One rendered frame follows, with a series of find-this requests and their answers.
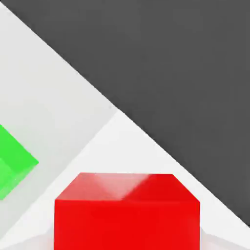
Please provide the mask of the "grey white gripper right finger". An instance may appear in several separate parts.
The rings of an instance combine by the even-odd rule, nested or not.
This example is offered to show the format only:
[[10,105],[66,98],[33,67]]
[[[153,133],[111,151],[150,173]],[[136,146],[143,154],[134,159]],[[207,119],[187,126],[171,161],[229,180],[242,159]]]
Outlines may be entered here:
[[250,250],[200,229],[200,250]]

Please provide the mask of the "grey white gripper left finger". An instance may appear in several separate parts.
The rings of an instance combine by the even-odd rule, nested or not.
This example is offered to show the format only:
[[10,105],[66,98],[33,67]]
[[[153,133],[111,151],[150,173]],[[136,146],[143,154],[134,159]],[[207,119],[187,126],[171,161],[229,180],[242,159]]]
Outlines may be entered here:
[[11,245],[3,250],[54,250],[53,244],[53,235],[43,234]]

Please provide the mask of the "small red cube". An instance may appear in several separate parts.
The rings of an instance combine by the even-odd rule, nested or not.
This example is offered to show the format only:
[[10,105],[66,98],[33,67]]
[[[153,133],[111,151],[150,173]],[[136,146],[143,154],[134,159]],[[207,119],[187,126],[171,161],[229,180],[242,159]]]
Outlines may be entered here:
[[200,202],[172,174],[82,172],[55,199],[54,250],[200,250]]

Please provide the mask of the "small green cube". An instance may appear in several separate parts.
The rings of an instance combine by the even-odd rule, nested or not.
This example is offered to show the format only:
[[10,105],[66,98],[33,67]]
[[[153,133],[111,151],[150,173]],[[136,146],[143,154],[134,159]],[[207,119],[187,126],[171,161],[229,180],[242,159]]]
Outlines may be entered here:
[[0,200],[3,200],[39,163],[0,125]]

